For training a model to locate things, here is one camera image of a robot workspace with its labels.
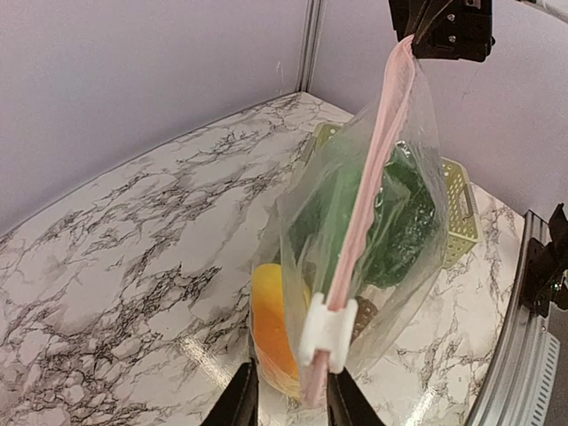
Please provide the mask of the brown bread bun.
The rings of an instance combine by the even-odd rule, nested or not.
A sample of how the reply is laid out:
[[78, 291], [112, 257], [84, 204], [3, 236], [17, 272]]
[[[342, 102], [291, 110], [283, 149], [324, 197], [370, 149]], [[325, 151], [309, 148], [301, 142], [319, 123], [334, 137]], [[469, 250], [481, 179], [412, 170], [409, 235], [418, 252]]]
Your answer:
[[354, 328], [351, 335], [351, 343], [357, 339], [363, 330], [370, 324], [378, 313], [377, 307], [367, 298], [357, 296], [358, 311], [355, 318]]

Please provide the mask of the green white bok choy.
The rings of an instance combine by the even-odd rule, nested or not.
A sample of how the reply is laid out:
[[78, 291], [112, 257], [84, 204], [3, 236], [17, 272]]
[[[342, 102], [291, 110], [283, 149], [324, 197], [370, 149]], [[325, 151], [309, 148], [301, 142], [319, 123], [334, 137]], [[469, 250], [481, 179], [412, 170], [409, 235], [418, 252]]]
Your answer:
[[[324, 174], [287, 229], [294, 260], [308, 282], [330, 288], [359, 189], [359, 165], [342, 164]], [[394, 146], [374, 198], [366, 246], [355, 264], [352, 286], [390, 288], [432, 274], [443, 260], [445, 213], [439, 195], [439, 158]]]

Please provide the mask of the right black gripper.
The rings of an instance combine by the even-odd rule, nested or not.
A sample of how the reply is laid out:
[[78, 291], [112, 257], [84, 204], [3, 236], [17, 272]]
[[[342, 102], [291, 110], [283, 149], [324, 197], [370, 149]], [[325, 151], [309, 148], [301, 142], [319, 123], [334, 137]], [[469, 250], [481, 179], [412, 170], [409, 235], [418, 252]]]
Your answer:
[[418, 59], [483, 62], [494, 45], [493, 3], [480, 1], [389, 0], [397, 39], [412, 35]]

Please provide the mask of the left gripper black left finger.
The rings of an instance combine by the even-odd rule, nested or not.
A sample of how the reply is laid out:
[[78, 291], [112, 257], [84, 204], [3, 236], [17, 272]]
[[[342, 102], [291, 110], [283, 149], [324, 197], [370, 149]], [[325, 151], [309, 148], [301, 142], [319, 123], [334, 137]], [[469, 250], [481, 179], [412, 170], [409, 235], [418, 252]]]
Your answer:
[[256, 362], [241, 364], [203, 421], [203, 426], [257, 426], [258, 374]]

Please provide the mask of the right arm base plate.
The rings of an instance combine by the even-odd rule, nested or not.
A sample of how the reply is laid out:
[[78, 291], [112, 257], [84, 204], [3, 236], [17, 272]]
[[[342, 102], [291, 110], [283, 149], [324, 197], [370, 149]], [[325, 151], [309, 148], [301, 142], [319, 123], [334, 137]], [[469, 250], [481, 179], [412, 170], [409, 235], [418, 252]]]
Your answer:
[[547, 318], [554, 303], [567, 310], [567, 217], [564, 204], [556, 206], [548, 222], [551, 241], [543, 245], [535, 238], [528, 242], [520, 301], [530, 312]]

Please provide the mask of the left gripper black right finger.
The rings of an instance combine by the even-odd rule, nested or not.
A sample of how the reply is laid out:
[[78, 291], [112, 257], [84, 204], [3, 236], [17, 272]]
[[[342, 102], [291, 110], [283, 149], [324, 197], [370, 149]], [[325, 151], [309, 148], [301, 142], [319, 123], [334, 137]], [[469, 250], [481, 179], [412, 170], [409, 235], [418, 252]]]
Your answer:
[[328, 426], [384, 426], [346, 368], [327, 374], [326, 396]]

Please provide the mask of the clear zip top bag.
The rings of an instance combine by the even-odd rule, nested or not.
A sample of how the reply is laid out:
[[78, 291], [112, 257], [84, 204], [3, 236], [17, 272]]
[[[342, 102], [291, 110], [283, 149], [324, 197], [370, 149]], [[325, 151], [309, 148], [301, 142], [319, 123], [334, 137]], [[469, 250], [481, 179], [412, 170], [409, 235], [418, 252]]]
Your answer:
[[[288, 342], [298, 367], [300, 398], [307, 406], [325, 397], [327, 374], [345, 368], [353, 375], [371, 367], [385, 353], [416, 314], [442, 269], [448, 239], [448, 200], [439, 152], [438, 129], [427, 79], [408, 36], [392, 50], [384, 70], [378, 100], [366, 106], [328, 141], [315, 146], [295, 170], [287, 190], [272, 205], [263, 239], [254, 258], [260, 264], [279, 264]], [[353, 272], [366, 246], [372, 224], [373, 202], [383, 183], [383, 172], [394, 146], [403, 143], [415, 155], [433, 151], [439, 158], [439, 195], [445, 213], [443, 260], [432, 274], [415, 273], [412, 280], [390, 288], [352, 286]], [[327, 292], [307, 281], [297, 265], [287, 229], [302, 208], [311, 188], [324, 174], [342, 164], [359, 165], [359, 189]], [[377, 315], [351, 343], [358, 311], [355, 298], [363, 296]]]

